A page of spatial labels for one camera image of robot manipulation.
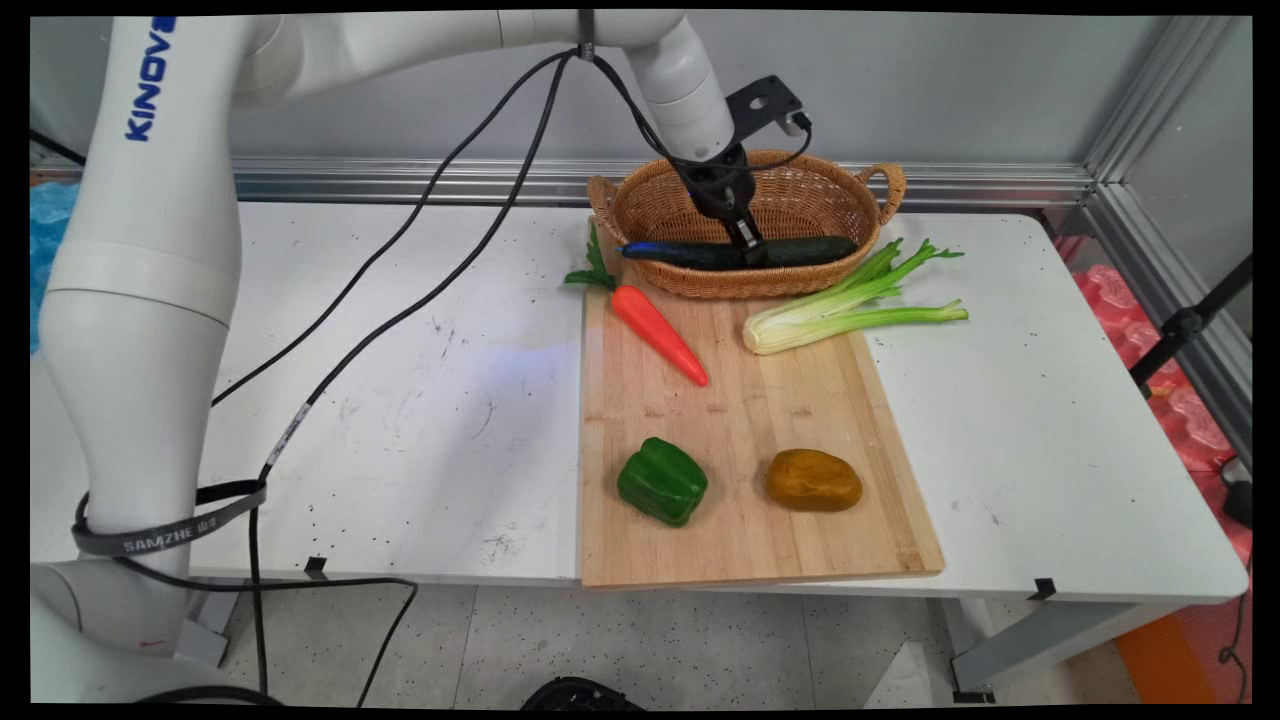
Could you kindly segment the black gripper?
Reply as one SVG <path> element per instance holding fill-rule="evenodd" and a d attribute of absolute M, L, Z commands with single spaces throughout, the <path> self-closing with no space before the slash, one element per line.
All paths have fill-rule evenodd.
<path fill-rule="evenodd" d="M 748 266 L 764 266 L 768 247 L 749 209 L 755 181 L 748 169 L 748 154 L 742 145 L 728 146 L 709 164 L 678 159 L 676 170 L 695 209 L 722 222 L 731 243 L 742 251 Z"/>

